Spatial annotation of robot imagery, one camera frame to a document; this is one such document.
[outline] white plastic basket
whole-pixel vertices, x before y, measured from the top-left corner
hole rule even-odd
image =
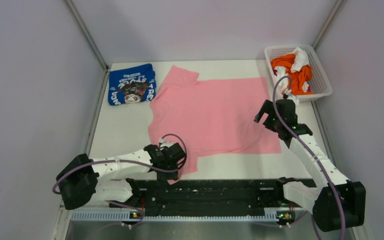
[[[298,99],[301,102],[314,101],[320,97],[331,95],[333,92],[331,83],[329,82],[328,76],[326,76],[325,70],[323,69],[322,64],[320,63],[319,58],[317,57],[316,52],[314,51],[314,48],[310,45],[279,45],[269,46],[264,49],[265,59],[268,64],[268,68],[271,74],[271,80],[273,81],[273,83],[276,83],[276,76],[273,72],[270,61],[283,55],[292,53],[292,51],[296,47],[300,47],[308,54],[308,61],[312,70],[312,78],[308,81],[308,84],[310,84],[310,89],[314,93],[309,95],[298,95]],[[279,90],[277,92],[277,98],[281,97],[282,94]]]

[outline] metal pole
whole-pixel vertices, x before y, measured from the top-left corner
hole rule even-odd
[[[339,9],[342,7],[342,5],[347,0],[337,0],[335,3],[335,6],[333,6],[332,11],[330,12],[329,16],[327,17],[326,21],[323,24],[323,27],[321,27],[320,32],[318,33],[317,37],[314,40],[314,43],[312,44],[312,47],[314,50],[319,46],[320,41],[325,36],[326,31],[328,30],[329,26],[332,24],[333,20],[337,16],[337,13],[339,12]]]
[[[84,39],[86,40],[87,44],[89,45],[90,49],[92,50],[93,54],[96,57],[96,60],[98,60],[99,65],[104,69],[108,69],[108,65],[105,63],[104,58],[102,57],[102,54],[100,53],[97,45],[95,44],[91,34],[89,33],[88,28],[85,25],[85,22],[83,21],[82,17],[80,16],[79,12],[77,11],[76,6],[74,5],[72,0],[62,0],[65,5],[67,6],[68,10],[70,11],[71,15],[74,18],[74,21],[77,23],[78,28],[80,29],[80,32],[82,33]]]

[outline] white wall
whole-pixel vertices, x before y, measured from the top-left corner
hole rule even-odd
[[[264,59],[312,44],[335,0],[73,0],[107,64]]]
[[[0,240],[50,239],[102,74],[61,0],[0,0]]]
[[[317,51],[333,95],[319,101],[340,169],[367,190],[384,239],[384,1],[348,1]]]

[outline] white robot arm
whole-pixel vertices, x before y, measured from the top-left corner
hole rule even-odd
[[[298,123],[295,113],[298,99],[287,95],[285,98],[276,101],[276,109],[273,102],[266,100],[254,121],[259,123],[263,114],[268,114],[263,125],[278,133],[279,138],[299,158],[314,180],[316,189],[305,186],[297,179],[282,177],[277,181],[276,198],[303,207],[313,215],[317,226],[324,232],[341,228],[342,213],[338,202],[343,210],[345,226],[361,226],[365,216],[366,189],[361,182],[352,182],[341,173],[321,150],[308,126]]]
[[[67,210],[86,203],[102,201],[126,202],[140,190],[128,177],[135,173],[157,171],[161,181],[179,178],[178,161],[186,161],[186,153],[178,143],[164,142],[148,145],[138,151],[106,158],[93,158],[84,153],[74,158],[56,177],[53,192],[61,194]]]

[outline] pink t-shirt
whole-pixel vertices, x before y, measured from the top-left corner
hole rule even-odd
[[[180,175],[196,172],[198,157],[281,152],[277,134],[254,122],[269,97],[264,77],[198,81],[198,76],[173,66],[150,104],[151,143],[171,133],[186,144]],[[164,140],[179,142],[171,136]]]

